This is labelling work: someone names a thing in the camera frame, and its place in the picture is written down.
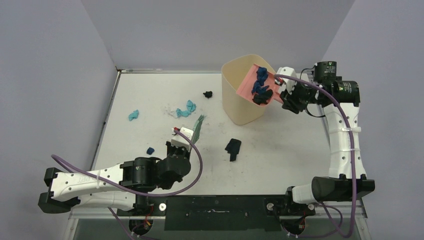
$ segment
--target gray wall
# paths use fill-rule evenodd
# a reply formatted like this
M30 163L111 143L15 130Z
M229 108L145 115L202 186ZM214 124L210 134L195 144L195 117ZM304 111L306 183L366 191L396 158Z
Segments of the gray wall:
M354 2L81 1L118 68L172 70L220 70L246 54L273 67L312 66Z
M0 6L0 239L62 239L44 172L53 153L89 169L116 70L79 0Z
M356 0L324 60L359 82L372 239L424 239L424 1Z

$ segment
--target navy cloth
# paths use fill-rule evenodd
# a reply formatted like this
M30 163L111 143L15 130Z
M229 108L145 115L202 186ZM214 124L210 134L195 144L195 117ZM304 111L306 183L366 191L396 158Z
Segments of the navy cloth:
M267 89L270 87L268 86L264 86L265 81L268 78L268 71L265 67L259 67L256 71L256 81L253 84L253 88L252 88L252 94L257 93L257 94L263 94L267 91Z
M152 153L155 151L155 149L153 149L152 147L149 147L148 149L147 149L147 154L148 155L152 155Z
M269 87L270 87L269 85L261 87L261 84L258 81L255 81L253 84L252 94L254 93L263 94L267 91Z
M256 80L260 83L261 86L263 86L267 78L268 78L267 69L265 67L260 66L256 71Z

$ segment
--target black cloth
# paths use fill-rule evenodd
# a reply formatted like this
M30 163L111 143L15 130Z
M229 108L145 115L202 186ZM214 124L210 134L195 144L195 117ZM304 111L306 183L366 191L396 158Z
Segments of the black cloth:
M267 90L262 94L256 94L255 96L253 96L253 102L257 105L267 104L268 99L270 99L273 94L274 92L271 89Z
M239 154L240 146L242 145L242 141L238 139L231 138L229 143L226 145L225 150L229 153L229 161L234 162L237 158L237 154Z
M205 92L203 93L203 95L204 95L206 98L210 99L210 98L212 98L212 91L205 91Z

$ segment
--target blue cloth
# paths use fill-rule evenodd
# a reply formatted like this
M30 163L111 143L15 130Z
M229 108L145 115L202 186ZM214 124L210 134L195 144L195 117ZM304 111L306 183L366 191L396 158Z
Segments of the blue cloth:
M187 118L190 114L192 114L192 113L189 110L183 111L179 108L176 109L176 116L177 117L183 116L183 117Z
M261 86L265 84L265 81L268 78L268 71L265 67L259 67L256 71L256 80L260 83Z
M196 110L196 104L194 104L191 100L187 101L187 104L185 105L187 107L187 110L183 111L179 108L176 109L176 116L179 118L181 116L187 118L192 112Z
M258 81L255 81L253 84L252 94L254 93L263 94L267 91L269 87L270 87L269 85L261 87L261 84Z
M152 153L155 151L155 149L153 149L152 147L147 148L147 154L148 155L152 155Z
M128 120L131 122L134 119L137 119L139 117L139 110L133 111L130 115L128 115Z
M194 112L196 110L196 104L194 104L191 100L187 101L187 110L190 111L190 113Z
M253 84L252 94L255 94L255 93L263 94L267 91L267 89L270 87L269 85L264 86L267 78L268 78L267 68L260 66L256 71L256 81Z

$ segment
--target teal cloth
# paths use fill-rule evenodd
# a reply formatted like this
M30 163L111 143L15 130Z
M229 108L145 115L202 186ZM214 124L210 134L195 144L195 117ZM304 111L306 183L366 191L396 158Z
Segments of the teal cloth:
M194 112L196 110L196 104L194 104L191 100L187 101L187 110L190 111L190 113Z
M187 101L187 104L185 105L187 107L187 110L183 111L179 108L176 109L176 116L179 118L181 116L187 118L192 112L196 110L196 104L194 104L191 100Z
M190 114L192 114L192 113L189 110L182 111L179 108L176 109L176 116L177 117L183 116L183 117L187 118Z
M131 122L134 119L137 119L139 117L139 110L133 111L130 115L128 115L128 120Z

